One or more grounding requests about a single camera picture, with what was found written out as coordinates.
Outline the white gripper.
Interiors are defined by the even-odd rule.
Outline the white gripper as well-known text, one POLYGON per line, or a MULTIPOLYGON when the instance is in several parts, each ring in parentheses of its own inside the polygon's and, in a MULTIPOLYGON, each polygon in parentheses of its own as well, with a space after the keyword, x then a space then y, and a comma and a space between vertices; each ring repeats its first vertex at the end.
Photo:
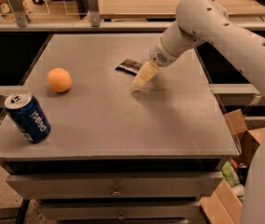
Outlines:
POLYGON ((159 73, 159 67, 170 66, 177 60, 177 57, 170 54, 162 45, 161 37, 159 36, 154 44, 149 49, 149 59, 145 62, 138 74, 133 80, 133 85, 137 88, 142 88, 151 78, 159 73))

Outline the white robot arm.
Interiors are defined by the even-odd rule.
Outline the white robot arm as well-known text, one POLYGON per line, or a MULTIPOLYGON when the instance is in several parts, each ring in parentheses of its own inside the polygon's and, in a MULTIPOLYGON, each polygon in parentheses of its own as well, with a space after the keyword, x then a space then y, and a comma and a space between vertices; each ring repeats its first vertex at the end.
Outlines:
MULTIPOLYGON (((133 84, 141 88, 161 67, 207 42, 265 96, 265 38, 229 21, 227 10, 212 0, 181 0, 175 22, 158 37, 133 84)), ((265 139, 247 175, 241 224, 265 224, 265 139)))

